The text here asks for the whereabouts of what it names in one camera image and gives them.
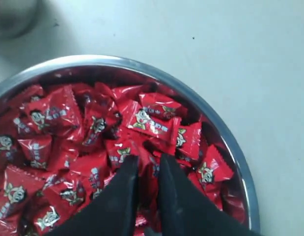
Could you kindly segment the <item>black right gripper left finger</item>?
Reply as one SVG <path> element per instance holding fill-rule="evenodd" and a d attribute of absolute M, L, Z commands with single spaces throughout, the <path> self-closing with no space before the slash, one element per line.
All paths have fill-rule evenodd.
<path fill-rule="evenodd" d="M 109 184 L 48 236 L 132 236 L 138 207 L 138 157 L 125 158 Z"/>

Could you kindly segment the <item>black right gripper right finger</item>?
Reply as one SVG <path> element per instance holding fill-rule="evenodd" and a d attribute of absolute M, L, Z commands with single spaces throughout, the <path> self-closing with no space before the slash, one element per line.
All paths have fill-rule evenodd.
<path fill-rule="evenodd" d="M 257 233 L 219 210 L 187 178 L 175 158 L 163 153 L 158 193 L 146 217 L 164 236 L 255 236 Z"/>

